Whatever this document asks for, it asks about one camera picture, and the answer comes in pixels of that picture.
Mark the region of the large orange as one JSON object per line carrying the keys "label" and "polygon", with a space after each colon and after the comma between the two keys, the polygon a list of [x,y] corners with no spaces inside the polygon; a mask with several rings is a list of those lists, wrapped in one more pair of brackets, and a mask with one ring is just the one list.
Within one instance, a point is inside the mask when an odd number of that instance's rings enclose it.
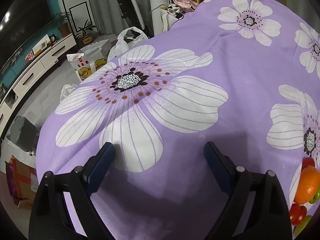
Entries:
{"label": "large orange", "polygon": [[301,171],[300,179],[294,198],[297,204],[309,202],[319,188],[319,171],[313,166],[308,166]]}

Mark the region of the red cherry tomato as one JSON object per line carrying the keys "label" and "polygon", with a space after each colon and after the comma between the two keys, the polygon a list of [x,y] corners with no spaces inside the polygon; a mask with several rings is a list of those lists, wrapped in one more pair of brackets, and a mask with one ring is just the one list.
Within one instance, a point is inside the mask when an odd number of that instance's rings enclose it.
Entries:
{"label": "red cherry tomato", "polygon": [[303,159],[302,162],[302,170],[305,169],[308,166],[315,167],[315,161],[312,157],[306,157]]}

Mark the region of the green lime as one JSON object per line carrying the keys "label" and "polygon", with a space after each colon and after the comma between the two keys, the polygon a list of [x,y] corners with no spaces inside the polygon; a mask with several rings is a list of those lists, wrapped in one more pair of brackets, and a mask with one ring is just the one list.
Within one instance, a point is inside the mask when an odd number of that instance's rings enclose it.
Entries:
{"label": "green lime", "polygon": [[320,199],[320,188],[316,191],[315,195],[310,199],[310,204],[315,204]]}

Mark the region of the white tv cabinet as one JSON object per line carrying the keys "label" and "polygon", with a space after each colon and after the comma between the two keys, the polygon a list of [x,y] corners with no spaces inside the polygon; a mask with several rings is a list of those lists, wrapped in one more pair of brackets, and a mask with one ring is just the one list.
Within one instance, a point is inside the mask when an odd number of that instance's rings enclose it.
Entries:
{"label": "white tv cabinet", "polygon": [[27,98],[27,94],[31,92],[32,87],[59,62],[59,58],[64,53],[75,46],[75,38],[72,34],[69,34],[41,53],[18,75],[1,101],[1,138],[5,137],[15,111]]}

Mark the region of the purple floral tablecloth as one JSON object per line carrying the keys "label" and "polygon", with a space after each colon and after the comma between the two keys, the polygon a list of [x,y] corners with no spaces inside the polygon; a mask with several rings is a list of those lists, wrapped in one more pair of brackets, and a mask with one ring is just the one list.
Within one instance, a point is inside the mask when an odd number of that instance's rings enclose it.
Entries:
{"label": "purple floral tablecloth", "polygon": [[37,176],[70,172],[106,142],[92,202],[116,239],[203,239],[227,201],[204,158],[273,170],[287,204],[319,163],[319,28],[275,0],[204,0],[80,83],[41,128]]}

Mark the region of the red yellow gift box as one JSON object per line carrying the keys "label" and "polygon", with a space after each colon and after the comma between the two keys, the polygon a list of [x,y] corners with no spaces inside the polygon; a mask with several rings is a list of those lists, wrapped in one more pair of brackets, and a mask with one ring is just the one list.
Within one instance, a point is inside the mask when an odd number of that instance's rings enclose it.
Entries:
{"label": "red yellow gift box", "polygon": [[111,47],[109,40],[102,40],[85,46],[76,54],[67,54],[67,60],[74,68],[80,81],[84,81],[107,64],[107,57]]}

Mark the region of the potted plant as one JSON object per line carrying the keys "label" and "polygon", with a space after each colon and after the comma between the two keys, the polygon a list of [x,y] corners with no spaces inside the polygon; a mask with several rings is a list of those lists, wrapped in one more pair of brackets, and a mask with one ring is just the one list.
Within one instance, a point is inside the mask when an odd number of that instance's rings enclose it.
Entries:
{"label": "potted plant", "polygon": [[96,28],[96,25],[92,24],[89,19],[86,20],[83,27],[79,27],[76,33],[76,38],[83,43],[83,45],[88,45],[93,42],[92,31]]}

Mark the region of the white plastic bag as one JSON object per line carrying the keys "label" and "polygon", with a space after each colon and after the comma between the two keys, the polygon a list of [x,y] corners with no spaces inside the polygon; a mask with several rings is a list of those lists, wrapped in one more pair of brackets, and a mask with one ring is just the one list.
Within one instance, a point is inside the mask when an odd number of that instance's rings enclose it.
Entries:
{"label": "white plastic bag", "polygon": [[[134,31],[138,34],[136,38],[131,40],[129,43],[125,41],[125,36],[129,31]],[[137,27],[129,27],[127,29],[124,29],[117,37],[116,44],[111,48],[108,57],[107,62],[110,62],[115,57],[121,55],[122,53],[127,52],[128,50],[132,49],[136,45],[140,44],[141,42],[147,41],[149,38],[144,33],[144,31],[140,30]]]}

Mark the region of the black television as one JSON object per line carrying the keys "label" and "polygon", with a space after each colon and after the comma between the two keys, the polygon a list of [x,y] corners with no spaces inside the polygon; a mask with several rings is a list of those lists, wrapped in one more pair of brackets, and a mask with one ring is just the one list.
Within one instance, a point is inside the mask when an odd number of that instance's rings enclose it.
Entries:
{"label": "black television", "polygon": [[14,0],[1,21],[1,69],[51,21],[47,0]]}

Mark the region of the pink clothes pile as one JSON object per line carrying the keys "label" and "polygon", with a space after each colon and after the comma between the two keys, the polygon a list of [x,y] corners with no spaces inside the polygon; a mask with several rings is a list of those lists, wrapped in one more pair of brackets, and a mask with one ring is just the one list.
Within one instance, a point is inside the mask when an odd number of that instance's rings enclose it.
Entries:
{"label": "pink clothes pile", "polygon": [[184,12],[193,12],[199,6],[198,3],[192,0],[173,0],[173,2]]}

